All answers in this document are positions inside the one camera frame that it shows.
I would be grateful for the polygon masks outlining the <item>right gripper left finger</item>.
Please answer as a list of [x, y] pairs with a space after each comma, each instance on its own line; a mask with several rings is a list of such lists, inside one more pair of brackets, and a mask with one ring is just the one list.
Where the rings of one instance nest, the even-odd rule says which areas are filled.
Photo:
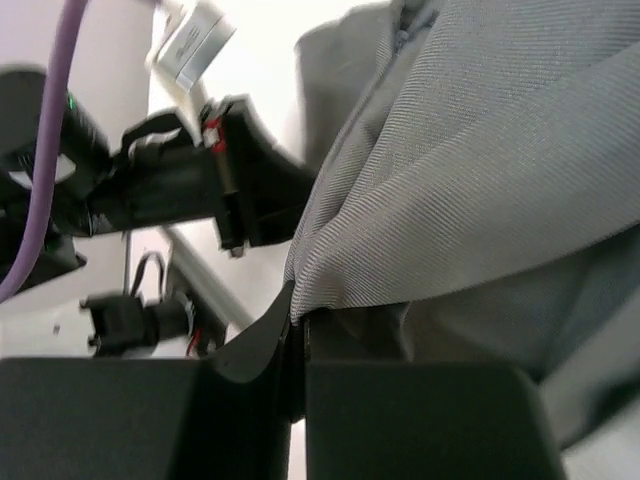
[[283, 479], [286, 284], [261, 318], [198, 360], [1, 363], [5, 479]]

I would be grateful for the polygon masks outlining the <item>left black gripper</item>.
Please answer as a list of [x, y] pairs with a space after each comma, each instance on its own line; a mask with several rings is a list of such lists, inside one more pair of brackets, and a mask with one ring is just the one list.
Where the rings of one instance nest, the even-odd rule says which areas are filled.
[[212, 218], [222, 249], [290, 240], [315, 176], [267, 138], [246, 97], [209, 102], [195, 141], [174, 111], [122, 136], [115, 171], [87, 200], [89, 235]]

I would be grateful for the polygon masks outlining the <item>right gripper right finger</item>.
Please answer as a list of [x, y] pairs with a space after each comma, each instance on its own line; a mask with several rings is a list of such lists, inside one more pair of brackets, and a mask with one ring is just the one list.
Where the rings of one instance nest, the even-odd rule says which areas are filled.
[[415, 363], [303, 322], [311, 479], [561, 479], [537, 389], [504, 363]]

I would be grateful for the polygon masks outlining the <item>grey pleated skirt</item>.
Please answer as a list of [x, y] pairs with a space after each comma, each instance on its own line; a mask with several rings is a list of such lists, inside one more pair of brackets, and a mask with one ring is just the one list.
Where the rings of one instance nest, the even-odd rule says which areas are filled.
[[412, 359], [514, 362], [563, 447], [634, 420], [638, 3], [396, 1], [297, 53], [292, 317], [380, 307]]

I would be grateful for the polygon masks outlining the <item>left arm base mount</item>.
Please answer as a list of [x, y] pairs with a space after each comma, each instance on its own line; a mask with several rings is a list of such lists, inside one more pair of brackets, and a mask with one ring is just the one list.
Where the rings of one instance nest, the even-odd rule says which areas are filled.
[[[140, 287], [149, 262], [157, 267], [159, 298], [146, 302]], [[202, 358], [223, 346], [226, 339], [227, 326], [178, 268], [167, 266], [158, 252], [141, 257], [130, 289], [91, 296], [79, 308], [91, 316], [94, 334], [87, 344], [96, 358], [153, 350], [183, 336], [188, 338], [185, 355]]]

